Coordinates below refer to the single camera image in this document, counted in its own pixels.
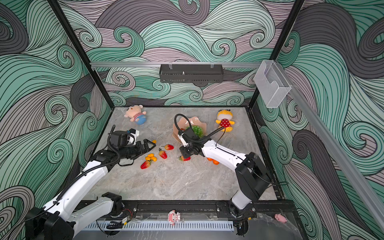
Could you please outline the pink scalloped fruit bowl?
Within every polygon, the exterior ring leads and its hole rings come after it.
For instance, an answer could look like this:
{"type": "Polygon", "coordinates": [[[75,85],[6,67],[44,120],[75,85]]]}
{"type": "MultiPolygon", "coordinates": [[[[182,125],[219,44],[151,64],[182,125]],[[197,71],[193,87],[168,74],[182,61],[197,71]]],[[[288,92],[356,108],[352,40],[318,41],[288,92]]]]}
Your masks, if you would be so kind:
{"type": "MultiPolygon", "coordinates": [[[[189,121],[191,124],[188,123],[188,121],[185,119],[185,118],[180,118],[180,120],[177,122],[180,130],[184,131],[186,129],[187,126],[200,126],[203,131],[204,131],[204,135],[207,133],[207,124],[206,123],[203,123],[200,121],[200,119],[198,117],[192,117],[192,118],[189,118],[189,121]]],[[[178,137],[178,129],[176,127],[175,124],[173,124],[173,133],[172,133],[172,137],[177,141],[179,142],[180,144],[182,143],[181,140],[179,139],[178,137]]]]}

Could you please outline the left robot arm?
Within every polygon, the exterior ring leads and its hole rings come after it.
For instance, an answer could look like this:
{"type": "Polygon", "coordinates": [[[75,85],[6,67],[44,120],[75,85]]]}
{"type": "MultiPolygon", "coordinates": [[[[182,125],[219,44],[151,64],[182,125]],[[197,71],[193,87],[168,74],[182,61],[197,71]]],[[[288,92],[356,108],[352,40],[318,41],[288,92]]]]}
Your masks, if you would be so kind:
{"type": "Polygon", "coordinates": [[[27,240],[71,240],[89,224],[103,216],[118,218],[123,214],[122,197],[105,193],[92,204],[76,211],[75,208],[91,190],[121,160],[134,161],[150,152],[156,144],[138,141],[139,131],[109,133],[107,146],[97,151],[86,167],[56,197],[42,208],[32,208],[25,217],[27,240]]]}

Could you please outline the green grape bunch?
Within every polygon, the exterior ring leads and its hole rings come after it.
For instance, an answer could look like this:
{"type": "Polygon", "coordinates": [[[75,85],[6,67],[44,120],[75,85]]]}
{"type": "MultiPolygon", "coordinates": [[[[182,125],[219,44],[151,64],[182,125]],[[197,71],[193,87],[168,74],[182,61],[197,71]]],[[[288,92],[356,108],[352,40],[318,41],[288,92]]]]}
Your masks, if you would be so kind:
{"type": "Polygon", "coordinates": [[[189,130],[190,127],[187,126],[185,129],[185,132],[187,133],[187,136],[194,140],[199,140],[204,136],[204,131],[200,126],[194,126],[192,125],[192,129],[189,130]]]}

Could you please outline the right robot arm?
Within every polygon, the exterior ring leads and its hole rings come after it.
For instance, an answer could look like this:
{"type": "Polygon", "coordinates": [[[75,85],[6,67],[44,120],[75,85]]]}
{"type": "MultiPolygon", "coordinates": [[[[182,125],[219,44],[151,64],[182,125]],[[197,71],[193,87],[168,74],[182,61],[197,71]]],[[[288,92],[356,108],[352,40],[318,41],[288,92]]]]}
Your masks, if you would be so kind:
{"type": "Polygon", "coordinates": [[[271,175],[261,158],[254,152],[238,153],[219,145],[211,136],[199,138],[192,129],[178,130],[184,158],[201,155],[217,161],[232,170],[237,177],[239,190],[231,198],[229,209],[235,217],[244,215],[246,207],[256,202],[272,184],[271,175]]]}

